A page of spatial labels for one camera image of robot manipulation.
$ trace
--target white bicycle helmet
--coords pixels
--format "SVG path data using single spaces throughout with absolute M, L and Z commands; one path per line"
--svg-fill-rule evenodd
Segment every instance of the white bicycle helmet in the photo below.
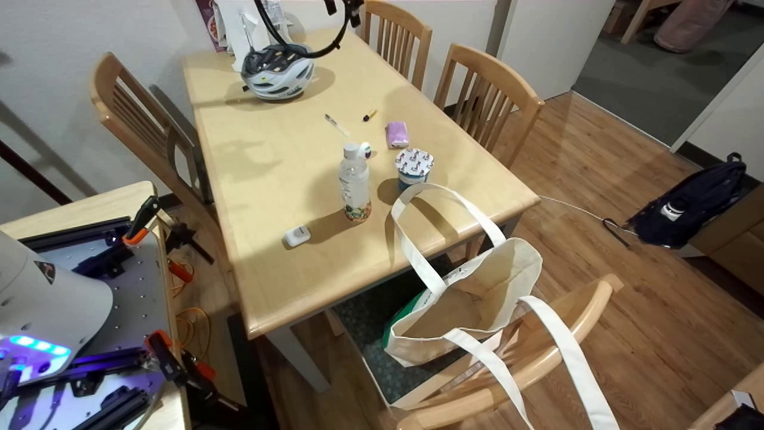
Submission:
M 241 78 L 261 99 L 292 99 L 305 92 L 313 68 L 313 60 L 288 53 L 281 45 L 267 45 L 265 49 L 251 49 L 246 55 Z

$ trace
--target gray carpet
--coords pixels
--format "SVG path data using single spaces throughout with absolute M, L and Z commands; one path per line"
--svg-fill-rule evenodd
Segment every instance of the gray carpet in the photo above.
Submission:
M 651 32 L 631 45 L 600 38 L 572 87 L 674 143 L 764 43 L 764 17 L 736 7 L 683 55 L 653 45 Z

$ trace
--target small bottle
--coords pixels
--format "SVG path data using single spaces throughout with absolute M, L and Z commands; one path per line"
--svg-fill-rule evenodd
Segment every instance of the small bottle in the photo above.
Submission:
M 369 215 L 369 173 L 364 164 L 368 154 L 368 143 L 343 145 L 343 159 L 339 164 L 339 188 L 343 200 L 343 215 L 350 221 L 362 221 Z

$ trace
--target chair backrest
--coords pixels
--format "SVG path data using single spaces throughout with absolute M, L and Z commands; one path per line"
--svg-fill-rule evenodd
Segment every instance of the chair backrest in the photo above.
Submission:
M 90 99 L 101 124 L 188 204 L 188 215 L 210 219 L 212 198 L 198 143 L 111 53 L 95 65 Z
M 570 326 L 572 336 L 583 342 L 600 321 L 612 293 L 620 286 L 619 276 L 607 274 L 594 286 L 563 293 L 551 308 Z M 560 362 L 555 344 L 535 312 L 524 312 L 509 324 L 496 350 L 501 350 L 499 355 L 516 377 L 518 389 L 540 381 Z M 446 385 L 426 401 L 421 401 L 415 411 L 399 419 L 399 430 L 454 425 L 506 401 L 506 392 L 491 373 L 481 366 L 475 368 L 478 369 L 461 377 L 458 385 Z
M 373 0 L 362 4 L 361 38 L 373 45 L 415 87 L 422 87 L 431 38 L 429 25 L 397 4 Z
M 455 43 L 438 76 L 435 105 L 499 159 L 512 161 L 545 99 L 509 65 Z

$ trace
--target black backpack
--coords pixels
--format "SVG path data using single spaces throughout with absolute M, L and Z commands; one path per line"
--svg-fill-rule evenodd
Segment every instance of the black backpack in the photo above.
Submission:
M 628 226 L 647 243 L 681 247 L 742 192 L 744 161 L 739 152 L 730 152 L 726 161 L 690 173 L 647 202 L 628 219 Z

